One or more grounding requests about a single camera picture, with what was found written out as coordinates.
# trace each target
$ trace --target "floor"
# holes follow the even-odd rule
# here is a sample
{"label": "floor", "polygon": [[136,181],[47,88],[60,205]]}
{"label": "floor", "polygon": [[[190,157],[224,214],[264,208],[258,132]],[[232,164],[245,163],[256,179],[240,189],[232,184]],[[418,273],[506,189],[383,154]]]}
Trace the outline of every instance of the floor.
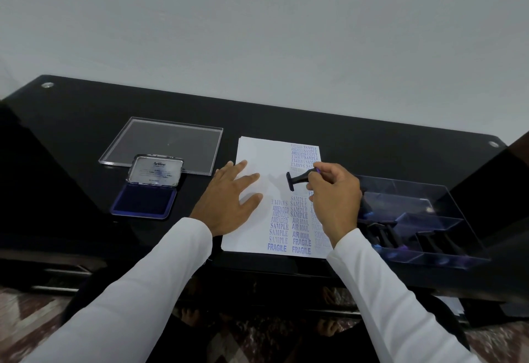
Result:
{"label": "floor", "polygon": [[[350,299],[343,289],[327,290],[327,297]],[[0,363],[16,363],[59,327],[69,298],[25,294],[0,288]],[[215,315],[208,345],[209,363],[294,362],[300,332],[298,324],[278,317],[253,316],[244,320]],[[320,320],[321,331],[341,331],[355,322]],[[529,363],[529,323],[518,322],[467,332],[475,353],[485,363]]]}

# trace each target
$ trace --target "white paper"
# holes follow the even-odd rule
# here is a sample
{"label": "white paper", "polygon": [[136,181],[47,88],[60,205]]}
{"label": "white paper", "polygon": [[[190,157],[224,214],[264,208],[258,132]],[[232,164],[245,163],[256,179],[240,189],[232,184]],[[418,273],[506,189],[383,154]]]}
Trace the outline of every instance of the white paper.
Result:
{"label": "white paper", "polygon": [[332,247],[308,199],[311,192],[305,183],[294,185],[291,192],[286,178],[287,172],[295,177],[313,168],[320,161],[320,148],[241,137],[236,161],[241,160],[248,165],[239,176],[261,174],[241,193],[241,203],[254,193],[262,193],[263,200],[245,224],[223,236],[222,249],[326,258]]}

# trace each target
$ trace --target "white wall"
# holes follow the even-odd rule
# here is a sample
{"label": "white wall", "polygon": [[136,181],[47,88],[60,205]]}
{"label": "white wall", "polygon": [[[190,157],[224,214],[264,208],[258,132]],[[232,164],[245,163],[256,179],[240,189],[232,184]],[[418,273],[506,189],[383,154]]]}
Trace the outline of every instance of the white wall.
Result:
{"label": "white wall", "polygon": [[10,90],[50,73],[529,130],[529,0],[0,0],[0,57]]}

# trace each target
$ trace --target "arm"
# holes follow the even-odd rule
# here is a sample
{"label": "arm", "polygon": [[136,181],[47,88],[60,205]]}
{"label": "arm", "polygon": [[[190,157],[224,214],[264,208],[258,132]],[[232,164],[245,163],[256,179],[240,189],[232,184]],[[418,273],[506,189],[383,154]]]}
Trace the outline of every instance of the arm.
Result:
{"label": "arm", "polygon": [[338,164],[314,163],[307,188],[334,251],[327,260],[351,292],[382,363],[479,362],[435,320],[357,226],[362,193]]}
{"label": "arm", "polygon": [[25,362],[145,362],[183,287],[206,261],[212,244],[207,226],[182,218],[147,256]]}
{"label": "arm", "polygon": [[218,169],[190,218],[178,221],[153,250],[31,353],[25,363],[147,360],[191,275],[206,261],[212,236],[241,226],[261,193],[240,204],[259,174],[235,177],[246,161]]}
{"label": "arm", "polygon": [[345,235],[327,260],[357,303],[382,363],[479,363],[424,309],[359,229]]}

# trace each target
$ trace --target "white sleeve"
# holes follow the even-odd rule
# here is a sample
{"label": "white sleeve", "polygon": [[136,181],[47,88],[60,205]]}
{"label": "white sleeve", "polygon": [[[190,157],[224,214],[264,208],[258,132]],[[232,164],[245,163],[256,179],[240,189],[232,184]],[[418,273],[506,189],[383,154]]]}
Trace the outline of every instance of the white sleeve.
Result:
{"label": "white sleeve", "polygon": [[182,218],[148,255],[24,362],[145,362],[183,287],[212,246],[205,224]]}
{"label": "white sleeve", "polygon": [[356,302],[381,363],[479,363],[438,324],[359,229],[327,256]]}

